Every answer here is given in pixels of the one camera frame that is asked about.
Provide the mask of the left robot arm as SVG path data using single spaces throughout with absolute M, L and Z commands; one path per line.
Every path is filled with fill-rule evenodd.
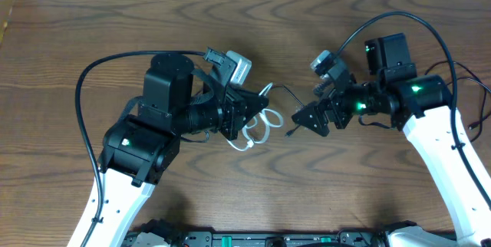
M 78 78 L 74 102 L 77 123 L 94 171 L 89 200 L 70 246 L 119 246 L 187 135 L 221 133 L 228 141 L 264 110 L 268 98 L 242 85 L 252 62 L 212 48 L 198 53 L 212 68 L 196 68 L 194 51 L 148 51 L 150 67 L 143 93 L 131 98 L 104 134 L 95 156 L 81 110 L 81 88 L 88 73 L 121 53 L 89 64 Z

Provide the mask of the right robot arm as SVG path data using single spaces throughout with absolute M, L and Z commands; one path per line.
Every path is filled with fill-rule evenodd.
M 490 176 L 466 135 L 460 113 L 451 110 L 451 93 L 438 75 L 419 76 L 404 34 L 364 43 L 375 81 L 357 83 L 341 59 L 323 51 L 312 63 L 327 84 L 321 94 L 292 120 L 320 136 L 328 125 L 344 129 L 355 115 L 387 114 L 390 125 L 404 132 L 425 162 L 451 216 L 455 239 L 399 222 L 376 235 L 374 246 L 488 246 Z

